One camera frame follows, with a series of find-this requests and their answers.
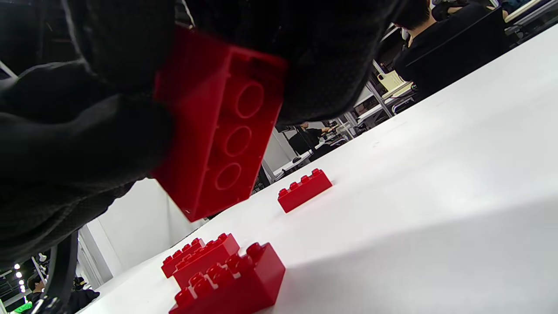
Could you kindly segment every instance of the white wall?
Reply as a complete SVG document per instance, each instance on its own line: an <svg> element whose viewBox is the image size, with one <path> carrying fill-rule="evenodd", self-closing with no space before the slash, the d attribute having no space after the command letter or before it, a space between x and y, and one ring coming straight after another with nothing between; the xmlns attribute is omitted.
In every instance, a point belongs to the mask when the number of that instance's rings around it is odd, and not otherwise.
<svg viewBox="0 0 558 314"><path fill-rule="evenodd" d="M267 144L266 153L263 155L263 160L267 162L272 171L275 171L294 157L296 157L295 151L288 144L283 134L277 132L274 128L270 142Z"/></svg>
<svg viewBox="0 0 558 314"><path fill-rule="evenodd" d="M145 179L87 227L115 277L172 247L203 223L190 223L155 180Z"/></svg>

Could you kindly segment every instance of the white tabletop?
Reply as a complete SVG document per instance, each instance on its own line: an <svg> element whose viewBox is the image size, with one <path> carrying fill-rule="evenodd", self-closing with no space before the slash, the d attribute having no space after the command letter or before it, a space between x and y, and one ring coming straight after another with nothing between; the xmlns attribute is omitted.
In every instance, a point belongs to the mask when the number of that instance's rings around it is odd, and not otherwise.
<svg viewBox="0 0 558 314"><path fill-rule="evenodd" d="M553 27L177 247L222 232L243 248L269 241L287 272L264 313L556 313L556 38ZM286 215L278 191L316 167L334 186ZM111 280L84 313L167 313L179 287L160 265L174 250Z"/></svg>

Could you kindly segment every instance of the beige object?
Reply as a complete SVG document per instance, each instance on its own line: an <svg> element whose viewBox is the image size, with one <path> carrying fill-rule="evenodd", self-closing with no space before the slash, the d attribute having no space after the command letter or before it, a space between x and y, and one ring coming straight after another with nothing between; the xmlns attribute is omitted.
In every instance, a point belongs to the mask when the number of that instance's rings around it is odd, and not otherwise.
<svg viewBox="0 0 558 314"><path fill-rule="evenodd" d="M391 71L386 74L378 74L378 81L380 81L380 83L382 83L382 85L388 90L382 98L397 97L411 88L411 84L402 80L399 74L395 71ZM409 85L408 88L403 88L403 86L407 84Z"/></svg>

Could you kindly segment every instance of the chair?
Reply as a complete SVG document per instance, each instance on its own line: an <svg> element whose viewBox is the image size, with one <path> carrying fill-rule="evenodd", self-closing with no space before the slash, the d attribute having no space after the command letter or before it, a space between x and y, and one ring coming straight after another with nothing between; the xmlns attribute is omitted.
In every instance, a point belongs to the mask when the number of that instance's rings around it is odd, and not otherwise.
<svg viewBox="0 0 558 314"><path fill-rule="evenodd" d="M443 44L409 62L406 66L416 77L410 78L422 100L509 50L499 7Z"/></svg>

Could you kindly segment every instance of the lego stud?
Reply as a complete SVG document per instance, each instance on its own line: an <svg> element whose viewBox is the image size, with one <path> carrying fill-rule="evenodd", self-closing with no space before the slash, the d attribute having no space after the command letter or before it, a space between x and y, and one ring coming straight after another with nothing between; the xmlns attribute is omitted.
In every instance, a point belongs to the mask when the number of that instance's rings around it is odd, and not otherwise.
<svg viewBox="0 0 558 314"><path fill-rule="evenodd" d="M254 268L254 261L250 255L243 256L237 263L237 271L241 274Z"/></svg>
<svg viewBox="0 0 558 314"><path fill-rule="evenodd" d="M190 278L188 283L190 283L190 285L193 286L193 285L197 284L198 281L204 280L204 279L205 279L205 277L202 273L197 273L197 274L193 275L192 278Z"/></svg>
<svg viewBox="0 0 558 314"><path fill-rule="evenodd" d="M202 280L194 284L194 291L198 295L198 298L206 297L213 292L213 287L209 282L209 279L204 277Z"/></svg>
<svg viewBox="0 0 558 314"><path fill-rule="evenodd" d="M226 156L236 157L250 146L252 130L246 125L223 126L215 140Z"/></svg>
<svg viewBox="0 0 558 314"><path fill-rule="evenodd" d="M238 256L238 254L233 254L227 259L227 261L225 261L225 264L229 267L229 269L233 273L236 273L237 272L237 264L238 264L239 261L240 261L240 256Z"/></svg>
<svg viewBox="0 0 558 314"><path fill-rule="evenodd" d="M184 289L175 296L176 304L185 305L194 300L194 296L188 289Z"/></svg>
<svg viewBox="0 0 558 314"><path fill-rule="evenodd" d="M215 264L213 264L213 266L211 266L208 269L207 274L208 274L209 278L213 278L213 276L215 276L215 274L219 273L220 271L221 271L221 264L215 263Z"/></svg>
<svg viewBox="0 0 558 314"><path fill-rule="evenodd" d="M220 268L218 272L213 274L211 280L219 287L223 287L234 281L233 273L227 268Z"/></svg>
<svg viewBox="0 0 558 314"><path fill-rule="evenodd" d="M263 86L246 77L232 76L227 80L224 104L240 118L254 116L263 105Z"/></svg>
<svg viewBox="0 0 558 314"><path fill-rule="evenodd" d="M178 264L176 264L176 270L180 270L186 265L188 265L188 262L186 261L186 259L183 259Z"/></svg>
<svg viewBox="0 0 558 314"><path fill-rule="evenodd" d="M246 254L250 255L253 260L258 260L263 253L262 246L256 242L246 249Z"/></svg>
<svg viewBox="0 0 558 314"><path fill-rule="evenodd" d="M239 163L228 164L217 175L217 180L215 180L215 188L219 191L231 188L240 177L241 171L242 167Z"/></svg>

